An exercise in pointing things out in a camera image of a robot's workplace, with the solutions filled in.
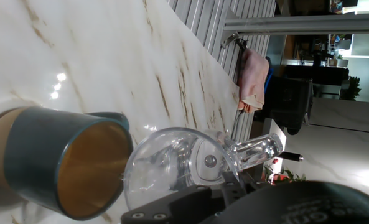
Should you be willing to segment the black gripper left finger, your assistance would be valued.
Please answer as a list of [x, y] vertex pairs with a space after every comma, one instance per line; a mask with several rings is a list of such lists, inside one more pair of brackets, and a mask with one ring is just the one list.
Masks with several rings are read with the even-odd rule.
[[123, 224], [203, 223], [223, 213], [243, 196], [243, 179], [223, 173], [223, 182], [193, 185], [135, 208], [121, 216]]

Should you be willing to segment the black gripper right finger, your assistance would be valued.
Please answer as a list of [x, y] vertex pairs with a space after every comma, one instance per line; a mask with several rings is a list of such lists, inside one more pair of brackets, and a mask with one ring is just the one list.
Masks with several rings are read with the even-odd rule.
[[247, 194], [271, 186], [271, 184], [269, 183], [254, 180], [247, 172], [239, 172], [238, 178], [241, 187], [245, 190]]

